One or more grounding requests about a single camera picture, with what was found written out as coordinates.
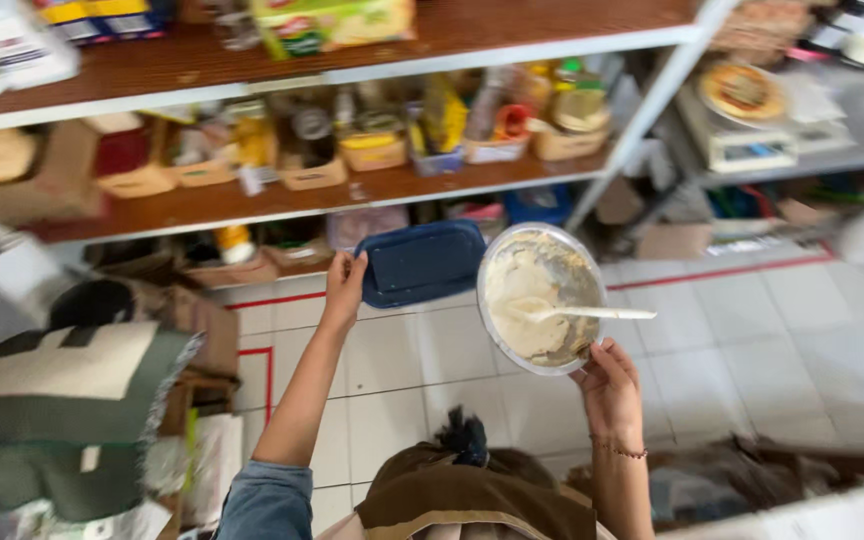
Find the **bracelet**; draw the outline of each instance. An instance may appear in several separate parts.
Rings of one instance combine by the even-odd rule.
[[[624,449],[613,448],[613,447],[611,447],[605,443],[599,442],[595,438],[595,435],[589,435],[588,438],[592,440],[593,446],[597,446],[601,449],[608,450],[609,452],[612,452],[614,454],[618,454],[619,456],[623,456],[625,458],[631,458],[633,460],[641,460],[641,459],[643,459],[649,455],[649,448],[642,448],[642,453],[630,453]]]

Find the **white plastic spoon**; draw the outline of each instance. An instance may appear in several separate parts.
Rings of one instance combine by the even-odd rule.
[[[538,296],[526,296],[505,304],[512,315],[518,315],[533,323],[539,323],[554,315],[577,315],[603,319],[652,319],[658,313],[642,309],[620,307],[555,307]]]

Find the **denim sleeve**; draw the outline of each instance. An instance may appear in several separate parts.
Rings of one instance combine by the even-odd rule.
[[[312,538],[312,471],[249,460],[225,498],[216,540]]]

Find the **digital scale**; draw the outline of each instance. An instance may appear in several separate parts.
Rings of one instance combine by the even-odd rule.
[[[753,128],[711,110],[695,92],[695,83],[683,84],[676,105],[709,170],[737,173],[791,167],[799,155],[852,146],[856,141],[840,120],[785,122]]]

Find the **pizza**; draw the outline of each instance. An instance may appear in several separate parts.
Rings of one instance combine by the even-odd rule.
[[[748,65],[718,65],[702,75],[701,89],[712,104],[731,117],[762,120],[786,111],[782,89]]]

